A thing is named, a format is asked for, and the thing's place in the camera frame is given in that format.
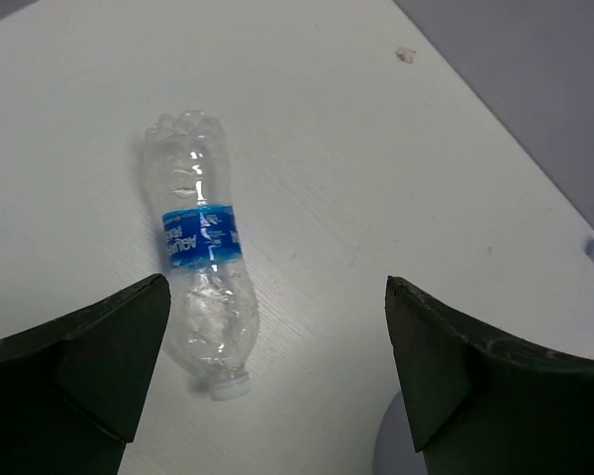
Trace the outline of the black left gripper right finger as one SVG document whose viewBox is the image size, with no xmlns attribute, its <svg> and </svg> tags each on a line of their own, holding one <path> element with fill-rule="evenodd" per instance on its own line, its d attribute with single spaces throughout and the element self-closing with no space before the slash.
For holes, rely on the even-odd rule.
<svg viewBox="0 0 594 475">
<path fill-rule="evenodd" d="M 516 337 L 389 277 L 385 316 L 431 474 L 594 474 L 594 360 Z"/>
</svg>

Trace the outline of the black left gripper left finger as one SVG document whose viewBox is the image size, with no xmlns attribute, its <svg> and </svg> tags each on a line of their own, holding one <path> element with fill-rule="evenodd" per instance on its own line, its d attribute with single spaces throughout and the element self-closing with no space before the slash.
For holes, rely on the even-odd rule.
<svg viewBox="0 0 594 475">
<path fill-rule="evenodd" d="M 115 474 L 135 439 L 170 311 L 153 274 L 0 339 L 0 474 Z"/>
</svg>

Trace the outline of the crushed clear blue-label bottle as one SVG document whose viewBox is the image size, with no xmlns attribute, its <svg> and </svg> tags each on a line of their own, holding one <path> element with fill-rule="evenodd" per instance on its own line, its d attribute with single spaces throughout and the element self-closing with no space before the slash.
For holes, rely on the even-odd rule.
<svg viewBox="0 0 594 475">
<path fill-rule="evenodd" d="M 161 115 L 145 133 L 143 180 L 171 292 L 165 349 L 213 400 L 241 397 L 260 317 L 220 121 L 199 110 Z"/>
</svg>

